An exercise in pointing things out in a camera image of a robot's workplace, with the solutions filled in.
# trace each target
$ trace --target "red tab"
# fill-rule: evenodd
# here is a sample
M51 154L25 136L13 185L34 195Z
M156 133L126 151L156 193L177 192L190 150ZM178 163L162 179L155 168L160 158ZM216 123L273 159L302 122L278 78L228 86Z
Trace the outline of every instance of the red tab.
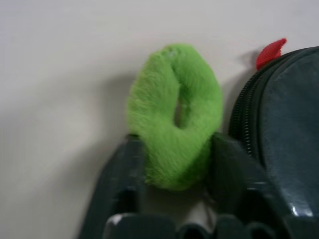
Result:
M268 62L276 59L277 57L281 56L281 49L283 48L284 44L287 42L287 39L283 38L273 43L270 43L266 46L261 53L259 54L256 60L256 67L257 70L262 68Z

